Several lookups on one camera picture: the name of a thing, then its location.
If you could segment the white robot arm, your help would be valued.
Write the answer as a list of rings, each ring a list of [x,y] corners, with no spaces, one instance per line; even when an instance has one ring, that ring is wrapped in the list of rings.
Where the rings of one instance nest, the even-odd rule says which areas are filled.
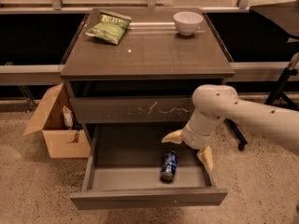
[[[226,85],[202,85],[192,95],[194,110],[183,129],[169,133],[165,143],[184,143],[197,151],[208,171],[214,167],[209,144],[214,130],[229,119],[299,156],[299,112],[238,98]]]

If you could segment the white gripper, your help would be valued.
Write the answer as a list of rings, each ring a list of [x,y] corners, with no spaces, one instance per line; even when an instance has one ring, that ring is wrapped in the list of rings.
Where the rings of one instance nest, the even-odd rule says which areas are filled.
[[[181,144],[184,141],[192,149],[202,149],[197,152],[197,158],[204,164],[206,170],[211,172],[214,162],[212,149],[211,146],[208,146],[208,142],[215,129],[223,122],[224,118],[207,115],[195,109],[183,130],[167,134],[162,142]]]

